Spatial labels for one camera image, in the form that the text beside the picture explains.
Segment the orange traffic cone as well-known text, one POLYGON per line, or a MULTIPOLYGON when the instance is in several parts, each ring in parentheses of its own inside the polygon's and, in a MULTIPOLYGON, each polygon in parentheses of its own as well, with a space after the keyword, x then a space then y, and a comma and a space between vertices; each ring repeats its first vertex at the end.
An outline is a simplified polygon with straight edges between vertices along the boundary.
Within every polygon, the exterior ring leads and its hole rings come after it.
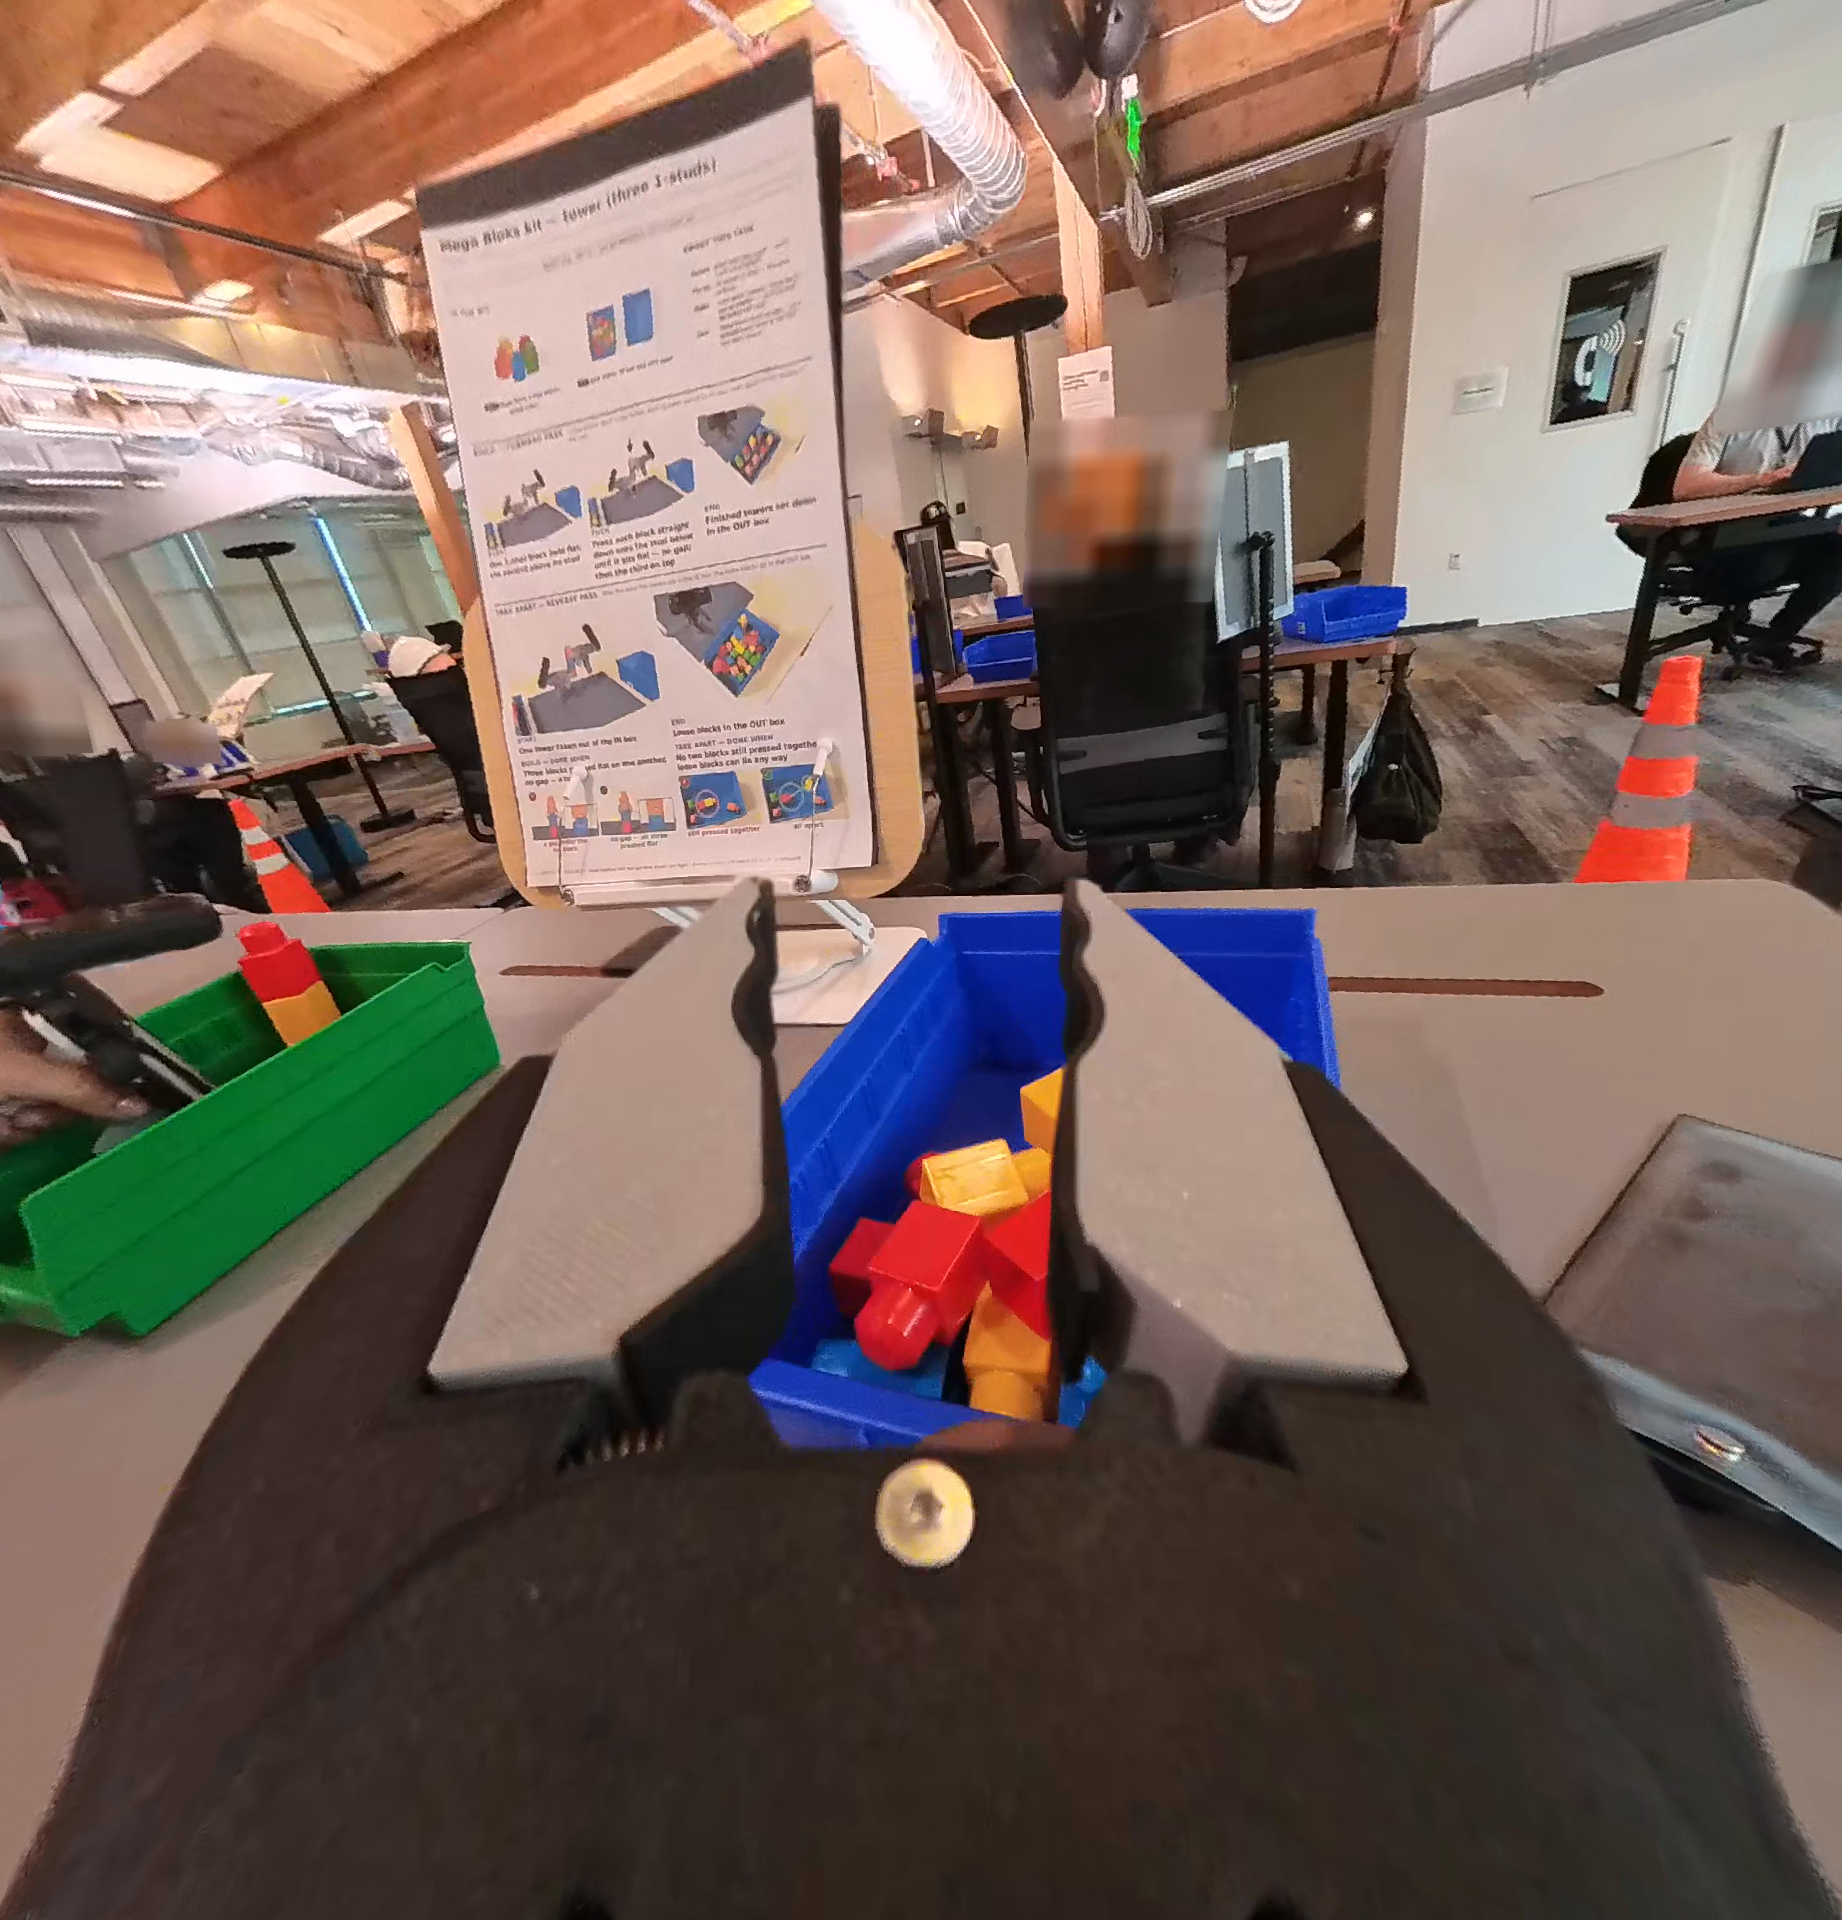
POLYGON ((1667 658, 1577 882, 1680 882, 1700 778, 1702 658, 1667 658))
POLYGON ((240 797, 229 797, 227 806, 240 831, 247 866, 262 892, 262 910, 271 919, 333 912, 313 877, 285 851, 256 811, 240 797))

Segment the black office chair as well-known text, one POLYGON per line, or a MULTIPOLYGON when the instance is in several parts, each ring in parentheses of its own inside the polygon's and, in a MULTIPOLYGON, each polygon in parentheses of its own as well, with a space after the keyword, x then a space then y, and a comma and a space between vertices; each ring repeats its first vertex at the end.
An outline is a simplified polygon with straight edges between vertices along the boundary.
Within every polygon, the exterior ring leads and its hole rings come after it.
POLYGON ((1232 888, 1205 861, 1241 835, 1256 738, 1214 568, 1128 550, 1029 596, 1038 724, 1022 742, 1036 822, 1108 893, 1232 888))
POLYGON ((453 778, 472 837, 497 842, 488 773, 485 773, 466 671, 459 663, 411 676, 389 676, 388 687, 453 778))

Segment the person's left hand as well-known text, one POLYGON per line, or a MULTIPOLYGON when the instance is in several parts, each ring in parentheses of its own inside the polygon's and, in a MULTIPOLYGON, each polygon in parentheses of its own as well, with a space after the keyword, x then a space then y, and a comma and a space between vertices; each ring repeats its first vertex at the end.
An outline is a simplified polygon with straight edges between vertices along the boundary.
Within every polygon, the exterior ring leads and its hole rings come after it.
POLYGON ((55 1060, 20 1014, 0 1010, 0 1156, 79 1116, 112 1125, 148 1113, 84 1063, 55 1060))

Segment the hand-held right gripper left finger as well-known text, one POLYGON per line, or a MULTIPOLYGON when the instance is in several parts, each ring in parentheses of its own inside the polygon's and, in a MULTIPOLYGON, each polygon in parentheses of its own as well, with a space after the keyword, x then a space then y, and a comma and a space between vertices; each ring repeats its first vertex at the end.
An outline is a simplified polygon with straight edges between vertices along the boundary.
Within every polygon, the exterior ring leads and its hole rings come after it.
POLYGON ((667 1420, 795 1304, 777 924, 742 881, 559 1043, 430 1357, 450 1392, 574 1383, 667 1420))

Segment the red mega block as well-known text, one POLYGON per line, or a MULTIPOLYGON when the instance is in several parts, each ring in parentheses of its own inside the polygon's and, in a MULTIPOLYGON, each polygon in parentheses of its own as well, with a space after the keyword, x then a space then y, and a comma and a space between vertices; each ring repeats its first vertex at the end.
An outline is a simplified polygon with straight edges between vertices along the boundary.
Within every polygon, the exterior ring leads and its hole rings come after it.
POLYGON ((311 950, 304 941, 289 935, 284 924, 241 924, 236 928, 236 939, 243 983, 263 1005, 326 994, 326 981, 311 950))

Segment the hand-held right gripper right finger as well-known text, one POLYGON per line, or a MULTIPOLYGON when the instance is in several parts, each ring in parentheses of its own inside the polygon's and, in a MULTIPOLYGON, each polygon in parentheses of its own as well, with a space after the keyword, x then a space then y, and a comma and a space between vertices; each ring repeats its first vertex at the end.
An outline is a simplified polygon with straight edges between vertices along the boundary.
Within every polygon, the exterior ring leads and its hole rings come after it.
POLYGON ((1086 1359, 1210 1438, 1268 1385, 1384 1392, 1407 1359, 1296 1096, 1292 1058, 1089 881, 1067 999, 1047 1312, 1086 1359))

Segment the white display on stand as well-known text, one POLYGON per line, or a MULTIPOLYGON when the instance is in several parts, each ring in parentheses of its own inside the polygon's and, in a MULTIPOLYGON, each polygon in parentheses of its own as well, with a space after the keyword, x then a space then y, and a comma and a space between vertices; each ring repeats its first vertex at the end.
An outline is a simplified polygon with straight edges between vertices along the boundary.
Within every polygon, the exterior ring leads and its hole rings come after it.
POLYGON ((1270 442, 1226 455, 1215 608, 1225 641, 1294 612, 1292 449, 1270 442))

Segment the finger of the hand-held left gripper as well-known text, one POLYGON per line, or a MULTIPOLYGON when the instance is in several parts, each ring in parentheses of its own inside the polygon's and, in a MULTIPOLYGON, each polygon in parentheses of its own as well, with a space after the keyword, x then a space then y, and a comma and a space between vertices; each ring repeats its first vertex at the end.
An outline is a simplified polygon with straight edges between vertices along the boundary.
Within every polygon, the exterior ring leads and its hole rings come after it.
POLYGON ((187 1109, 214 1093, 205 1074, 150 1034, 90 979, 22 988, 13 1010, 59 1058, 92 1069, 148 1109, 187 1109))

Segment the pile of mixed mega blocks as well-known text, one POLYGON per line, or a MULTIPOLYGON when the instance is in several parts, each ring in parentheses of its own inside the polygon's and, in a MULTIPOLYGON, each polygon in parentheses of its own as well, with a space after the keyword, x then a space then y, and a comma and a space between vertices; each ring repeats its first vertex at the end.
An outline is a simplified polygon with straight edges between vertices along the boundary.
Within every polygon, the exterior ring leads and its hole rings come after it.
POLYGON ((861 1217, 828 1266, 845 1332, 813 1346, 813 1376, 927 1405, 1077 1429, 1106 1379, 1064 1376, 1053 1336, 1053 1146, 1064 1069, 1020 1091, 1024 1136, 923 1155, 907 1206, 861 1217))

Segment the green plastic bin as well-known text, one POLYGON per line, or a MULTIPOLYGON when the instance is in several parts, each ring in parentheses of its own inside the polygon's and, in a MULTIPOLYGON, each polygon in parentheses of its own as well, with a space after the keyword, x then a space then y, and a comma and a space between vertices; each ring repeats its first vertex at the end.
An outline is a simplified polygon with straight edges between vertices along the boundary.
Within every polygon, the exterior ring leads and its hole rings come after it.
POLYGON ((0 1323, 141 1336, 499 1069, 466 943, 318 946, 340 1016, 287 1047, 236 972, 145 1012, 201 1102, 0 1158, 0 1323))

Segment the black hanging bag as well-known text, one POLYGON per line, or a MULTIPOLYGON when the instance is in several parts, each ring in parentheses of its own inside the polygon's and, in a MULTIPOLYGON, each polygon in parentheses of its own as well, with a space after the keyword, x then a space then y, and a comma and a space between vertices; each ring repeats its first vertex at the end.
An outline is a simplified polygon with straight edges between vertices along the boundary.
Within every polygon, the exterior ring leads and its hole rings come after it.
POLYGON ((1413 700, 1411 669, 1411 656, 1393 658, 1389 694, 1351 793, 1351 820, 1371 846, 1422 846, 1444 819, 1444 780, 1413 700))

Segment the grey flat pad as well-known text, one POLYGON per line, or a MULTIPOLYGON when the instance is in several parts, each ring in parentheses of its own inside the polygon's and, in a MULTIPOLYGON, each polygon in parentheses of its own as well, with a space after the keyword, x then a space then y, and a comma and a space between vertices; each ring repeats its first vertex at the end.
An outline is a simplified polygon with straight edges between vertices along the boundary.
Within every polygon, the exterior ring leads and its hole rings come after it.
POLYGON ((1548 1310, 1660 1463, 1842 1557, 1842 1158, 1678 1116, 1548 1310))

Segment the wooden office desk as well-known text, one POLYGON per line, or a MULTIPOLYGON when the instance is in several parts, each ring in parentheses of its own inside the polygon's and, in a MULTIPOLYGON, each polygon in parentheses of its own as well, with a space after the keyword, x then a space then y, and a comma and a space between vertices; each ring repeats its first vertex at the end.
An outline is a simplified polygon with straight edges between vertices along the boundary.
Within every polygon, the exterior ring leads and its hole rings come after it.
POLYGON ((1592 694, 1639 714, 1660 661, 1705 647, 1722 658, 1722 680, 1740 678, 1747 638, 1766 630, 1753 619, 1747 601, 1709 599, 1691 585, 1691 568, 1716 543, 1716 530, 1745 526, 1753 534, 1742 550, 1842 532, 1842 484, 1621 510, 1607 515, 1607 524, 1634 537, 1643 570, 1621 671, 1592 694))

